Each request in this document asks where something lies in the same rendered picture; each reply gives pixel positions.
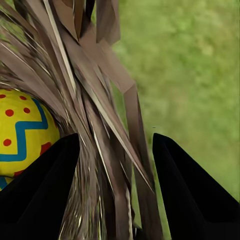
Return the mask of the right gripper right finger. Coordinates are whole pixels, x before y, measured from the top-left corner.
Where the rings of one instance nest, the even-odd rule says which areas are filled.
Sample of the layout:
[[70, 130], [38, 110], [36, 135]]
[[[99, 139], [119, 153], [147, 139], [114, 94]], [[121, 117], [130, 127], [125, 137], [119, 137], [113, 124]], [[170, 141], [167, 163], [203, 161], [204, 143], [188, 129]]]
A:
[[171, 239], [240, 240], [240, 203], [170, 137], [152, 152]]

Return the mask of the easter egg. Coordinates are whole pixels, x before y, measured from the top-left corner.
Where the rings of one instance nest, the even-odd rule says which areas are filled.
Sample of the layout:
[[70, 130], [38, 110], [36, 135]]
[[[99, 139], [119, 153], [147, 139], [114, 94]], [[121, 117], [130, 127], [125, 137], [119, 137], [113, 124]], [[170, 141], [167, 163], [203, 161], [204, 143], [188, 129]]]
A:
[[0, 176], [0, 191], [3, 188], [5, 188], [13, 180], [14, 178], [11, 178], [11, 177]]
[[15, 179], [60, 139], [42, 103], [22, 91], [0, 89], [0, 176]]

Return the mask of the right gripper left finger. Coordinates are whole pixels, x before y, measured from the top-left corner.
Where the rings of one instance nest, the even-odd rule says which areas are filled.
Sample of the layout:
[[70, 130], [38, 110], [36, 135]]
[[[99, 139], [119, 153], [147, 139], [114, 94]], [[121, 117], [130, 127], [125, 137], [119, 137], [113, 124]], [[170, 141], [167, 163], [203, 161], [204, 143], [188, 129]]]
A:
[[0, 191], [0, 240], [58, 240], [79, 153], [65, 136]]

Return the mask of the wicker basket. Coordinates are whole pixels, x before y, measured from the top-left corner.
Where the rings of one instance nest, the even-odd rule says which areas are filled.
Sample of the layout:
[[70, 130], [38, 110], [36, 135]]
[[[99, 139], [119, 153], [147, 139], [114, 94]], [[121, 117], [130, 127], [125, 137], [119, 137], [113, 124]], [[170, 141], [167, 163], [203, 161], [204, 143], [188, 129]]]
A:
[[[0, 19], [13, 29], [0, 22], [8, 40], [0, 37], [0, 90], [42, 103], [60, 139], [79, 136], [57, 240], [165, 240], [137, 84], [110, 47], [121, 39], [119, 0], [96, 0], [96, 26], [95, 0], [13, 3], [0, 0], [11, 14], [0, 8]], [[110, 79], [123, 93], [128, 132]], [[134, 222], [132, 162], [142, 228]]]

